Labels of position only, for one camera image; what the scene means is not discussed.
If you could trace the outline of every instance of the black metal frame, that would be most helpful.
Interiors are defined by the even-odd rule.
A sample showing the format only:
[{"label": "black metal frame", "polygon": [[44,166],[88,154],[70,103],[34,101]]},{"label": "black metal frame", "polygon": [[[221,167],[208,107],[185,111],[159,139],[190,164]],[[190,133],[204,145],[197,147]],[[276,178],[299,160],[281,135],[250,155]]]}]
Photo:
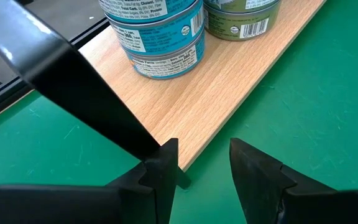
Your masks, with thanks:
[{"label": "black metal frame", "polygon": [[[70,40],[70,43],[76,48],[80,49],[88,43],[93,37],[96,37],[100,32],[109,26],[109,21],[104,17],[95,25],[86,29],[80,35]],[[20,77],[15,77],[13,80],[0,85],[0,112],[15,101],[30,92],[32,89]]]}]

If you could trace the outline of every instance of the wood grain surface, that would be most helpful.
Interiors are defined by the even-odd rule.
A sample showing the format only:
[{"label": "wood grain surface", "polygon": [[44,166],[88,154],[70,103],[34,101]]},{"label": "wood grain surface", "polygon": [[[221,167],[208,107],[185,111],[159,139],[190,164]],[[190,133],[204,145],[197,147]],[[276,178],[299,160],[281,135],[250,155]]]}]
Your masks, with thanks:
[{"label": "wood grain surface", "polygon": [[80,52],[160,144],[179,139],[179,166],[187,170],[323,3],[283,0],[273,29],[246,42],[207,33],[204,59],[172,80],[138,75],[110,27]]}]

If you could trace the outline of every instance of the stacked cans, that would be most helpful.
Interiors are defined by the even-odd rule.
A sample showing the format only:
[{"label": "stacked cans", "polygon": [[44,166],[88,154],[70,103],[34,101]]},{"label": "stacked cans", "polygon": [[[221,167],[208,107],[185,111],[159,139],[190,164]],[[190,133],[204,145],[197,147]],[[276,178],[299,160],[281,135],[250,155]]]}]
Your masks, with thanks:
[{"label": "stacked cans", "polygon": [[204,55],[202,0],[99,0],[135,70],[178,77]]},{"label": "stacked cans", "polygon": [[205,28],[224,40],[249,40],[269,31],[280,0],[204,0]]}]

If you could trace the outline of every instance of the green mat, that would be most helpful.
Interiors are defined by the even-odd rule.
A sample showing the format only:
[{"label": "green mat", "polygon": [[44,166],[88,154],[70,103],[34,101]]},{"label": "green mat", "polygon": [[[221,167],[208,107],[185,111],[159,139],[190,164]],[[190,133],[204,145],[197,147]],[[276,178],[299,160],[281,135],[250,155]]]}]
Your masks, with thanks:
[{"label": "green mat", "polygon": [[[358,189],[358,1],[328,1],[187,172],[171,223],[244,223],[241,138],[336,189]],[[138,161],[33,92],[0,115],[0,183],[103,185]]]}]

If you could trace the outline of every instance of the blue tuna can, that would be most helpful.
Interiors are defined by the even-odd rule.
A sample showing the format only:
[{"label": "blue tuna can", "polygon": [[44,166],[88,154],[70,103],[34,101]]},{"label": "blue tuna can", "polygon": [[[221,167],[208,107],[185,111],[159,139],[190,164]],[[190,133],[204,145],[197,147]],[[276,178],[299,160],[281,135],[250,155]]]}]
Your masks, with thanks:
[{"label": "blue tuna can", "polygon": [[122,47],[130,53],[158,57],[192,43],[204,27],[203,1],[184,11],[148,24],[125,24],[109,18]]},{"label": "blue tuna can", "polygon": [[172,54],[160,57],[144,57],[129,52],[127,56],[135,70],[149,78],[169,79],[179,77],[193,69],[203,58],[204,32],[189,45]]},{"label": "blue tuna can", "polygon": [[194,0],[99,0],[106,14],[129,24],[157,22],[182,12]]}]

